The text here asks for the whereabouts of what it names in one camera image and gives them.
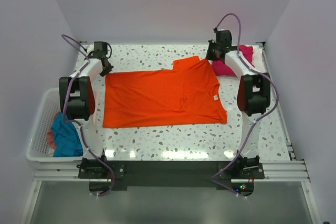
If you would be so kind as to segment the orange t-shirt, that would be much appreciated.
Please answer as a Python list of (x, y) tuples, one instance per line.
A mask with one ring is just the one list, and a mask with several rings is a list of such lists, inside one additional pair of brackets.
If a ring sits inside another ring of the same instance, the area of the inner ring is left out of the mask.
[(198, 56), (172, 69), (111, 73), (105, 86), (105, 128), (227, 123), (217, 76)]

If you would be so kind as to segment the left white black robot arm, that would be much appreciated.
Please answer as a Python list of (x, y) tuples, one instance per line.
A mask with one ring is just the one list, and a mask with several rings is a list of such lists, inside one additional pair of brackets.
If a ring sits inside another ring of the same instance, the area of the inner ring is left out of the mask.
[(111, 56), (109, 43), (95, 41), (86, 47), (83, 65), (72, 75), (59, 79), (63, 121), (75, 128), (85, 158), (99, 157), (103, 153), (96, 127), (99, 92), (93, 88), (93, 83), (112, 71)]

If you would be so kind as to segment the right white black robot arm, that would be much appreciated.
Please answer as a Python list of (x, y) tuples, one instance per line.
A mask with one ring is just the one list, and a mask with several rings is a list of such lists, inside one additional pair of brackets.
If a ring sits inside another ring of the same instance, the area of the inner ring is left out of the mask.
[(241, 143), (236, 157), (255, 158), (263, 116), (270, 106), (270, 81), (267, 73), (260, 73), (239, 50), (232, 45), (229, 30), (214, 29), (215, 40), (209, 41), (206, 59), (221, 61), (239, 78), (237, 106), (242, 113)]

